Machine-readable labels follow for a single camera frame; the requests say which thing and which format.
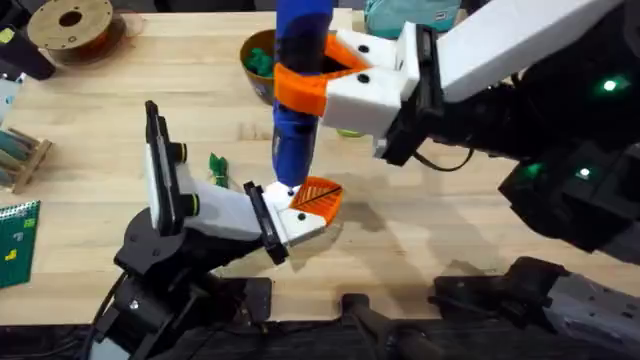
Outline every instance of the green circuit board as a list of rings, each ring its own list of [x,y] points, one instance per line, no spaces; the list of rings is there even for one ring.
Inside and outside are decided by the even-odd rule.
[[[0,288],[29,282],[40,201],[0,209]]]

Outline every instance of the screw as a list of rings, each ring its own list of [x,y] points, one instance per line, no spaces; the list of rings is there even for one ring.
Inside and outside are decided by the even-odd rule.
[[[363,84],[367,84],[369,81],[371,81],[371,79],[367,74],[360,74],[358,75],[358,81],[360,81]]]

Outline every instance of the white plastic part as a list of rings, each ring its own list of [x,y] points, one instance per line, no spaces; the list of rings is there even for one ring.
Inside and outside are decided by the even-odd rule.
[[[392,40],[343,29],[336,32],[336,40],[369,66],[395,68],[396,43]],[[360,51],[361,46],[367,51]]]
[[[568,46],[620,2],[492,0],[438,39],[445,101],[462,101]]]
[[[371,68],[330,80],[323,124],[383,137],[400,111],[398,78],[396,71]]]
[[[160,200],[156,192],[156,172],[153,168],[153,160],[151,158],[151,146],[145,147],[144,153],[145,178],[147,180],[147,197],[149,198],[149,212],[151,213],[151,226],[158,228],[158,220],[160,218]]]
[[[406,101],[411,97],[420,81],[416,24],[414,23],[404,23],[402,33],[396,42],[396,63],[394,68],[401,74],[401,98]]]
[[[293,188],[293,195],[289,195],[289,190],[286,185],[275,182],[265,188],[262,197],[267,204],[280,243],[291,247],[323,232],[327,222],[321,216],[289,209],[289,204],[300,187]],[[304,214],[304,220],[298,218],[301,213]]]
[[[200,213],[185,218],[185,227],[225,239],[253,241],[260,237],[262,231],[247,195],[193,179],[186,164],[176,166],[176,176],[180,193],[200,197]]]

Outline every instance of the wooden workbench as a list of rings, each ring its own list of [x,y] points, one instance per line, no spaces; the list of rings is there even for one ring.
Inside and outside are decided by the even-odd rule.
[[[0,290],[0,324],[88,322],[115,280],[112,259],[129,220],[146,206],[144,101],[158,103],[172,139],[189,146],[192,173],[207,177],[210,152],[231,163],[232,184],[273,181],[271,109],[253,93],[238,52],[272,13],[143,15],[144,29],[98,67],[60,69],[28,80],[6,125],[55,145],[21,196],[42,200],[31,282]],[[337,10],[334,27],[351,27]],[[274,267],[264,251],[219,273],[274,280],[273,319],[326,319],[345,292],[365,292],[393,317],[433,317],[426,303],[441,274],[499,274],[521,255],[562,263],[640,295],[640,268],[588,256],[528,230],[496,187],[513,164],[477,154],[441,174],[415,161],[403,168],[371,158],[369,138],[322,129],[312,173],[341,183],[343,208],[326,234]],[[466,152],[427,143],[445,165]]]

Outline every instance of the filament spool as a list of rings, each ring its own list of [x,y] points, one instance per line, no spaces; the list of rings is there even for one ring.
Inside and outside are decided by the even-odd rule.
[[[49,0],[31,17],[29,39],[58,63],[82,65],[109,56],[126,23],[108,0]]]

